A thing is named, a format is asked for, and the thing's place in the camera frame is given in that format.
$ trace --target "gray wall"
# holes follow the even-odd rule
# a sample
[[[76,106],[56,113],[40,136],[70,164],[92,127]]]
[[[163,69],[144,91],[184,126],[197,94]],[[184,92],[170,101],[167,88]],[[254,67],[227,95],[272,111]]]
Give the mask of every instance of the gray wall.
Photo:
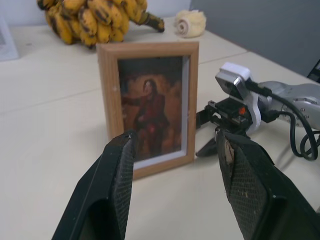
[[[307,76],[320,59],[320,0],[192,0],[207,30]]]

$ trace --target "white table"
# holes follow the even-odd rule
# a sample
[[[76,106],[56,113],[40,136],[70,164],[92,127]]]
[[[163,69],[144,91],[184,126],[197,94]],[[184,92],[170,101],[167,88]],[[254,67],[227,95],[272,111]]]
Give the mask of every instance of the white table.
[[[174,35],[172,21],[166,19],[165,34],[135,27],[127,41],[185,41]],[[45,26],[12,32],[22,58],[0,63],[0,239],[50,239],[78,180],[109,141],[97,57],[83,46],[63,45]],[[309,81],[212,33],[198,40],[198,110],[209,100],[226,97],[214,79],[226,61],[249,67],[257,82]],[[208,126],[197,133],[196,150],[213,130]],[[252,139],[276,161],[289,143],[289,125],[264,124]],[[295,158],[284,173],[318,208],[319,162]],[[135,181],[126,239],[243,239],[226,198],[218,158],[196,159]]]

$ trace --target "framed photo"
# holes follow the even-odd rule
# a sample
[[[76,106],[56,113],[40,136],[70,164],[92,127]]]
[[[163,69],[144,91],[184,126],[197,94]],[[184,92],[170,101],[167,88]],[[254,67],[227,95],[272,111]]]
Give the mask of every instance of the framed photo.
[[[133,178],[195,159],[198,42],[97,46],[109,138],[138,134]]]

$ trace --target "portrait of man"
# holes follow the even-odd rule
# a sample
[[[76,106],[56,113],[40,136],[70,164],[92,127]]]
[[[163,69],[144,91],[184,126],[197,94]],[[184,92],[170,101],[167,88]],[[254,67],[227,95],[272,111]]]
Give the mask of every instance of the portrait of man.
[[[182,58],[118,61],[124,130],[138,133],[137,161],[181,150]]]

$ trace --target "man in painting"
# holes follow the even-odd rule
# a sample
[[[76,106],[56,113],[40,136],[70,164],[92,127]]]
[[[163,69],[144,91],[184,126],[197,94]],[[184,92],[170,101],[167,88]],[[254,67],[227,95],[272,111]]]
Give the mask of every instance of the man in painting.
[[[139,98],[122,97],[123,105],[138,106],[139,110],[133,121],[133,129],[138,132],[142,147],[147,141],[151,157],[162,153],[164,130],[169,126],[165,115],[165,96],[158,93],[156,82],[147,79],[143,84],[144,96]]]

